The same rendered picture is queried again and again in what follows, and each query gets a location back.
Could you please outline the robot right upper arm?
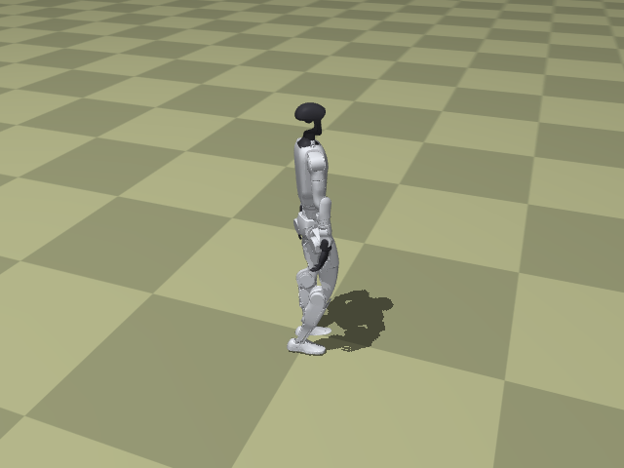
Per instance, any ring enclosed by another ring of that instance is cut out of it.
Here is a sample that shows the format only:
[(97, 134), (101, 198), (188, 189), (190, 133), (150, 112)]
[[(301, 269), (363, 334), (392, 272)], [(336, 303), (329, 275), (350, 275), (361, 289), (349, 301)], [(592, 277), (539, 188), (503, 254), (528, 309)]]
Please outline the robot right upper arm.
[(320, 202), (323, 198), (329, 198), (324, 195), (326, 189), (326, 159), (320, 152), (309, 152), (307, 158), (307, 169), (310, 173), (311, 189), (314, 207), (319, 210)]

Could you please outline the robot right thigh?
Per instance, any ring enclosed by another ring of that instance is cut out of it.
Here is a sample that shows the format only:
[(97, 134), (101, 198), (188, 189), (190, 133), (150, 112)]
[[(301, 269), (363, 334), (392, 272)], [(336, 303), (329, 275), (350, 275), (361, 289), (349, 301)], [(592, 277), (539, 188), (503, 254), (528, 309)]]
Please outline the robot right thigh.
[[(309, 244), (310, 244), (310, 248), (313, 254), (319, 254), (318, 259), (317, 259), (317, 264), (318, 264), (319, 258), (322, 252), (322, 250), (320, 249), (321, 244), (320, 244), (319, 228), (312, 229), (312, 231), (310, 232)], [(331, 245), (331, 250), (329, 251), (328, 259), (323, 265), (323, 267), (320, 270), (318, 270), (319, 280), (322, 286), (316, 286), (310, 291), (309, 300), (310, 300), (310, 296), (312, 293), (319, 292), (324, 295), (326, 299), (326, 303), (328, 302), (328, 300), (332, 296), (332, 292), (336, 284), (337, 274), (338, 274), (338, 265), (339, 265), (338, 253), (337, 253), (335, 241), (333, 239), (333, 243)]]

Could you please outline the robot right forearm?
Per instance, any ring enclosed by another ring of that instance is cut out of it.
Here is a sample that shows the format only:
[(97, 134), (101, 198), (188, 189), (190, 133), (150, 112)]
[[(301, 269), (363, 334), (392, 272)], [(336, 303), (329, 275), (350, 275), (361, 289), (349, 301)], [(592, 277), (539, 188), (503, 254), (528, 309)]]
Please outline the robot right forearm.
[(331, 225), (331, 207), (332, 201), (329, 198), (323, 198), (320, 202), (319, 212), (316, 213), (316, 219), (318, 220), (318, 228), (320, 235), (320, 244), (323, 239), (328, 240), (330, 247), (333, 243), (332, 237), (332, 225)]

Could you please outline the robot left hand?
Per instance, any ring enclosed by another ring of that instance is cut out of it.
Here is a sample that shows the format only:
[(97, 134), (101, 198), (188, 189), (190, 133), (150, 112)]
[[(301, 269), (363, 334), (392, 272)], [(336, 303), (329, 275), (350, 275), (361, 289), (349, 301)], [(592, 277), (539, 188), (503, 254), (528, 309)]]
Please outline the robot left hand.
[[(299, 207), (299, 211), (302, 212), (302, 206), (300, 205)], [(301, 235), (298, 235), (299, 239), (301, 240)], [(303, 236), (302, 236), (303, 237)]]

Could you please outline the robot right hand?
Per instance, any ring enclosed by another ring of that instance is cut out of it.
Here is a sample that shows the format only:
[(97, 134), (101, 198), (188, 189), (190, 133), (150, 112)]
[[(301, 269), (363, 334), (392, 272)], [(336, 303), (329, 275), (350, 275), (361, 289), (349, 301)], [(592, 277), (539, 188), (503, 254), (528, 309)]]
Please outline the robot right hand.
[(319, 263), (315, 264), (316, 267), (312, 267), (310, 271), (315, 272), (315, 271), (320, 270), (323, 267), (323, 265), (328, 259), (329, 251), (332, 249), (332, 246), (328, 247), (328, 245), (329, 245), (328, 240), (323, 239), (321, 242), (321, 246), (320, 246), (320, 249), (322, 250), (322, 252), (319, 258)]

